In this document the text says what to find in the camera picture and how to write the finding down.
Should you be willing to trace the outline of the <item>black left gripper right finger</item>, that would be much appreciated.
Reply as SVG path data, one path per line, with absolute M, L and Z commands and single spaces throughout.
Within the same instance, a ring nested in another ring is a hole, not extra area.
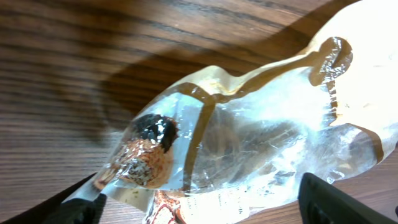
M 308 172 L 300 183 L 298 204 L 303 224 L 397 224 Z

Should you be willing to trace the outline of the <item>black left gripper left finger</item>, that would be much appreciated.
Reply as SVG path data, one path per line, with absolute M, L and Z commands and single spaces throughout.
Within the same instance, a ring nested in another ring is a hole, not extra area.
M 105 194 L 94 200 L 64 201 L 92 177 L 93 174 L 1 224 L 98 224 L 107 201 Z

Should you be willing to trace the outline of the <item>beige nut snack pouch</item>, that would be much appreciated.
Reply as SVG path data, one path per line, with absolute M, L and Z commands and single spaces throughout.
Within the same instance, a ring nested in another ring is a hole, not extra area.
M 146 223 L 236 223 L 296 200 L 307 172 L 348 179 L 396 144 L 397 2 L 358 1 L 291 58 L 175 82 L 72 198 L 107 194 Z

